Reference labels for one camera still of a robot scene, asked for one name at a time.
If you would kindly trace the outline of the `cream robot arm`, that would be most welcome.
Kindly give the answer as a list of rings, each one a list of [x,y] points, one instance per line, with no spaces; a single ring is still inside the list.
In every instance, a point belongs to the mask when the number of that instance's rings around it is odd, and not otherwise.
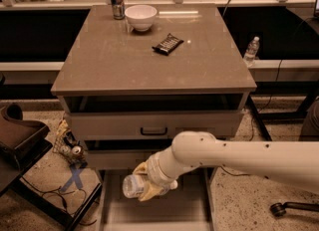
[[[147,177],[140,201],[172,188],[199,167],[224,166],[319,193],[318,141],[226,141],[202,131],[183,131],[165,150],[134,170]]]

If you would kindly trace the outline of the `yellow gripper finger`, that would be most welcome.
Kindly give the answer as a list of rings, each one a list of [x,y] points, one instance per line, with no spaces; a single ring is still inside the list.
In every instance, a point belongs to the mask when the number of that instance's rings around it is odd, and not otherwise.
[[[133,171],[134,175],[147,175],[148,174],[148,164],[146,162],[140,163]]]
[[[144,191],[142,194],[138,197],[138,200],[140,202],[148,201],[155,196],[159,195],[162,191],[162,187],[158,186],[150,181],[147,181],[144,186]]]

